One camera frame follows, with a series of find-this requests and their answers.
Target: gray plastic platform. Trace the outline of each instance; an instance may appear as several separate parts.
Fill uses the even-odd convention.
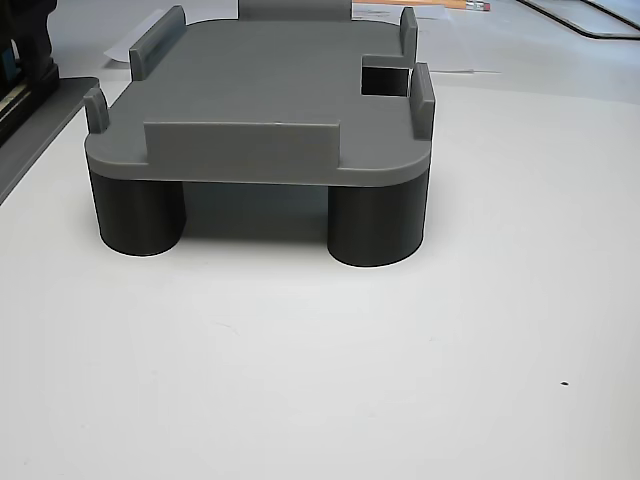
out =
[[[332,20],[329,9],[324,21],[262,20],[254,4],[265,2],[251,0],[240,2],[239,20],[187,27],[174,7],[132,48],[134,81],[111,109],[99,91],[88,99],[93,122],[108,125],[86,140],[91,170],[332,186],[388,186],[424,173],[435,99],[426,65],[415,64],[413,9],[398,28],[351,21],[350,2],[333,3],[349,17]],[[376,67],[413,68],[410,97],[363,95],[363,75]]]
[[[174,7],[131,48],[133,82],[111,109],[100,89],[85,97],[104,242],[173,247],[183,182],[326,185],[336,259],[413,254],[435,111],[413,9],[399,27],[352,21],[350,0],[239,0],[238,12],[187,27]]]

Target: pencil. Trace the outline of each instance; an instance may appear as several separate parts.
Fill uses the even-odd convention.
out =
[[[455,8],[457,10],[476,10],[488,12],[491,10],[489,2],[477,0],[353,0],[353,3],[377,3],[386,5],[443,5],[446,8]]]

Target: black cylindrical leg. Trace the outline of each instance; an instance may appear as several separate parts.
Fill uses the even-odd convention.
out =
[[[327,246],[337,260],[357,267],[399,262],[424,234],[429,170],[390,187],[330,187]]]
[[[157,255],[173,247],[186,222],[181,182],[114,180],[89,170],[100,236],[126,255]]]

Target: tabletop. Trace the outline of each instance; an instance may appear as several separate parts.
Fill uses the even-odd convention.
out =
[[[113,102],[156,5],[62,0],[62,74]],[[80,112],[0,207],[0,478],[640,477],[640,44],[492,7],[388,267],[333,260],[308,187],[189,185],[175,248],[111,251]]]

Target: rectangular hole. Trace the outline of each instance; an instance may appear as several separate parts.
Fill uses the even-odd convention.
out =
[[[406,97],[409,70],[406,68],[362,67],[362,95]]]

